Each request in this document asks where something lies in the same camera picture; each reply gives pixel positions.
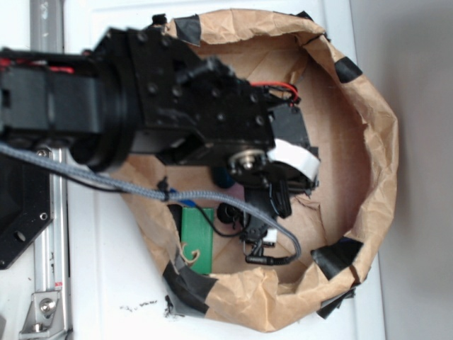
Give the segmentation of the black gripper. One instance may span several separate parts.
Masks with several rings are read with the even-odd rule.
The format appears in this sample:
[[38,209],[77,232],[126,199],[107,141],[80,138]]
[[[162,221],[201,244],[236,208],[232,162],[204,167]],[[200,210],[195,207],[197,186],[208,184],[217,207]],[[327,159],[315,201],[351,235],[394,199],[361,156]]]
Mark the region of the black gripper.
[[202,59],[157,30],[128,30],[141,121],[132,152],[171,166],[219,166],[243,186],[316,187],[297,89],[249,82],[216,57]]

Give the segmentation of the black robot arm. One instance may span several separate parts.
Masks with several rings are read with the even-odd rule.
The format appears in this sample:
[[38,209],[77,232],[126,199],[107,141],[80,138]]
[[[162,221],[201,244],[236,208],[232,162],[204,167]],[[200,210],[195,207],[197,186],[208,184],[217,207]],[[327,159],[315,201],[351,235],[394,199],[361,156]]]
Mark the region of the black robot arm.
[[249,188],[315,188],[297,97],[238,78],[159,30],[109,30],[82,55],[1,51],[1,140],[66,147],[94,171],[130,154],[225,168]]

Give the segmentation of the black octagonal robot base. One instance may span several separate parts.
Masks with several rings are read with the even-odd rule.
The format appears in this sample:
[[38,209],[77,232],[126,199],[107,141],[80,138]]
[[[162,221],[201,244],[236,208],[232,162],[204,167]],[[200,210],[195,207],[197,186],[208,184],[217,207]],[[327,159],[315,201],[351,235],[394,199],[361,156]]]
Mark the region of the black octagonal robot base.
[[1,157],[1,269],[6,270],[52,221],[51,176]]

